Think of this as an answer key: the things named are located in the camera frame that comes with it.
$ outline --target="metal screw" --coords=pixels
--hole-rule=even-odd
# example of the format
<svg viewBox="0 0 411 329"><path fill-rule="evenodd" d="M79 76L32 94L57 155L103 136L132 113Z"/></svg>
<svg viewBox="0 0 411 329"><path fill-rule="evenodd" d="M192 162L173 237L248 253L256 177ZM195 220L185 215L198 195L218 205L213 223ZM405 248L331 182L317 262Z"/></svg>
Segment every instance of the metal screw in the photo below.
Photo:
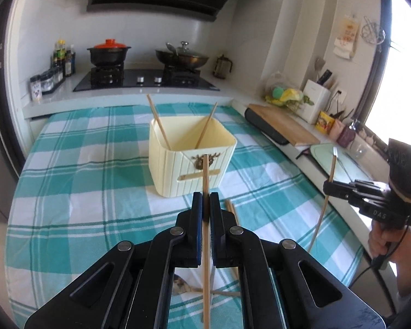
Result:
<svg viewBox="0 0 411 329"><path fill-rule="evenodd" d="M129 241L122 241L117 245L119 251L129 251L132 248L132 244Z"/></svg>
<svg viewBox="0 0 411 329"><path fill-rule="evenodd" d="M244 232L244 229L241 228L240 226L232 226L230 228L230 233L232 233L233 235L240 235Z"/></svg>
<svg viewBox="0 0 411 329"><path fill-rule="evenodd" d="M170 233L174 236L183 235L184 229L181 226L174 226L170 229Z"/></svg>
<svg viewBox="0 0 411 329"><path fill-rule="evenodd" d="M283 246L285 249L293 250L293 249L295 249L295 247L297 246L297 244L295 243L295 241L286 239L286 240L283 241L282 246Z"/></svg>

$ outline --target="green and white checkered tablecloth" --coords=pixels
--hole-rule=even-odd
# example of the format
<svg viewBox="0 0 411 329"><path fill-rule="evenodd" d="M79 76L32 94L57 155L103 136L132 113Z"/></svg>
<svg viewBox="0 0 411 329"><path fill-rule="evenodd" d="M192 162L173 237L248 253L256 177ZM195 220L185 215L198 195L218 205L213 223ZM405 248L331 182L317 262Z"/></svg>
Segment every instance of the green and white checkered tablecloth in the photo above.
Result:
<svg viewBox="0 0 411 329"><path fill-rule="evenodd" d="M211 105L158 105L161 116L208 115ZM218 119L238 140L219 189L241 226L263 239L309 245L322 195L258 130L229 107ZM53 115L36 140L15 192L6 240L6 277L16 323L27 318L119 241L141 243L175 224L192 195L162 198L148 167L147 106L77 110ZM362 247L335 210L327 209L312 255L345 285ZM202 287L202 269L176 269ZM230 270L214 289L238 290ZM202 296L172 297L169 328L202 328ZM240 298L213 296L212 328L240 328Z"/></svg>

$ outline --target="green ball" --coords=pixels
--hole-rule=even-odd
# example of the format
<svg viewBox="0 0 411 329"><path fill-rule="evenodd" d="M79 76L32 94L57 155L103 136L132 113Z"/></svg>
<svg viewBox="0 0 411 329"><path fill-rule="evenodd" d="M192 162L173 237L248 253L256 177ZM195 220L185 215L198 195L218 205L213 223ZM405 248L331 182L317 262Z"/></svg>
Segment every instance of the green ball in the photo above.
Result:
<svg viewBox="0 0 411 329"><path fill-rule="evenodd" d="M274 99L280 99L280 97L283 95L285 89L283 89L282 87L275 87L273 90L273 98Z"/></svg>

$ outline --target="pot with orange lid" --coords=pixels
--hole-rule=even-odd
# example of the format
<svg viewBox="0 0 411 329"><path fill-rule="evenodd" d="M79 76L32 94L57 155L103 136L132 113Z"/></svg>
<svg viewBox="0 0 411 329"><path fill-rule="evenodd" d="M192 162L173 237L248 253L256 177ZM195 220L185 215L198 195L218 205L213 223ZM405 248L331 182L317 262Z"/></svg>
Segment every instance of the pot with orange lid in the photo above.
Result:
<svg viewBox="0 0 411 329"><path fill-rule="evenodd" d="M126 53L131 47L116 43L115 39L106 39L104 44L88 48L90 60L96 67L114 67L121 65L126 58Z"/></svg>

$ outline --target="black stovetop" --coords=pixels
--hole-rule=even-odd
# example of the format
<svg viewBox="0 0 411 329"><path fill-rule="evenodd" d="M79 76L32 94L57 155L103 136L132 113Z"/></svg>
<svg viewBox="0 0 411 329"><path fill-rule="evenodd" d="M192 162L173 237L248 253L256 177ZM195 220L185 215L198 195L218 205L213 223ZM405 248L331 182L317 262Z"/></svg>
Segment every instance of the black stovetop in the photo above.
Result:
<svg viewBox="0 0 411 329"><path fill-rule="evenodd" d="M74 92L84 90L111 89L117 87L182 87L187 89L202 89L219 91L219 89L199 76L199 71L185 71L165 69L124 69L114 72L110 78L100 69L93 68L91 72L79 82ZM161 83L156 83L155 78L161 78Z"/></svg>

